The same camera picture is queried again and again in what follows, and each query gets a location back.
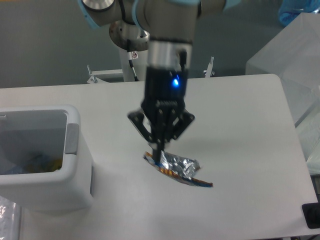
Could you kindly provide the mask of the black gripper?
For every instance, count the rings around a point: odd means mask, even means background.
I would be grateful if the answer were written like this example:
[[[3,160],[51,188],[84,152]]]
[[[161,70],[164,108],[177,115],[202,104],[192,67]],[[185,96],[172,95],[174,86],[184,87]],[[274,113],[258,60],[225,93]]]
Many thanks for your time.
[[[184,96],[187,89],[189,70],[175,71],[148,66],[146,69],[144,99],[141,108],[130,111],[127,118],[139,134],[150,144],[152,159],[159,162],[164,145],[177,140],[195,120],[195,116],[185,109]],[[148,131],[144,125],[147,117],[151,128],[159,123],[159,109],[163,111],[165,124],[163,141],[156,130]]]

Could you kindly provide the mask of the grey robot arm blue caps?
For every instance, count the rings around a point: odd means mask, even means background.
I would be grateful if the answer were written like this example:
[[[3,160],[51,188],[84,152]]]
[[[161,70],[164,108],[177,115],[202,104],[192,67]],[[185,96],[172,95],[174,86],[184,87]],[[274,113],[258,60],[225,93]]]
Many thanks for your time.
[[[191,65],[196,22],[237,5],[236,0],[80,0],[88,23],[102,27],[118,21],[149,34],[144,98],[128,118],[159,162],[171,140],[194,120],[184,97]]]

